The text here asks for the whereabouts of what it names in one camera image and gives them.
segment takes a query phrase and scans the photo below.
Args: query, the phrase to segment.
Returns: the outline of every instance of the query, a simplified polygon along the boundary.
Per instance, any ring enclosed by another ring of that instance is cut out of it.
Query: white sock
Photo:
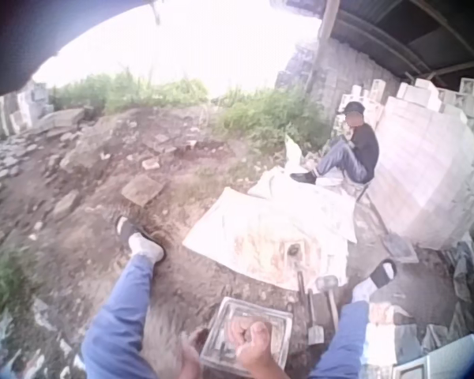
[[[128,238],[128,245],[132,250],[132,256],[140,254],[151,259],[153,263],[161,261],[164,257],[164,249],[157,243],[144,238],[140,233],[134,233]]]
[[[385,263],[382,266],[385,269],[386,275],[389,277],[390,280],[393,279],[393,267],[390,263]],[[371,300],[371,296],[378,290],[374,281],[368,277],[362,283],[359,283],[353,288],[353,300],[352,302],[369,302]]]

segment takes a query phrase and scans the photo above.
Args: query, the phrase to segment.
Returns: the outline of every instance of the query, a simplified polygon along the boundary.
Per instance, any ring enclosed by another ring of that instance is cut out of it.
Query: hammer
[[[328,292],[330,313],[332,314],[333,327],[337,331],[339,326],[339,313],[337,312],[337,306],[335,304],[335,298],[333,297],[333,290],[339,287],[339,280],[334,275],[320,276],[316,279],[316,288],[320,292]]]

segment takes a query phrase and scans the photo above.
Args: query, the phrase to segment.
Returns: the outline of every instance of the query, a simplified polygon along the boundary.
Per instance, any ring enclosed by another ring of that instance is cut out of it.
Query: hand
[[[228,340],[234,344],[237,361],[251,373],[275,365],[270,352],[272,325],[251,318],[236,317],[227,327]]]
[[[197,328],[189,336],[186,333],[181,334],[182,368],[179,379],[201,377],[200,351],[208,334],[207,328]]]

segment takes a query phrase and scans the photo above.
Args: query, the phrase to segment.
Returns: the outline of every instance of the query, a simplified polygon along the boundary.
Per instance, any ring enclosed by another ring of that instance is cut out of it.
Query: black cap
[[[364,111],[365,107],[363,106],[363,104],[359,103],[358,101],[350,101],[348,105],[346,105],[342,113],[348,114],[350,112],[356,112],[363,114]]]

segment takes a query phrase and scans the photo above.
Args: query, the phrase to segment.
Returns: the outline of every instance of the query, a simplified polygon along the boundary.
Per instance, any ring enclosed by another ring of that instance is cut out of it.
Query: fist
[[[236,317],[227,326],[230,343],[235,346],[237,361],[248,371],[274,363],[270,352],[272,325],[252,318]]]

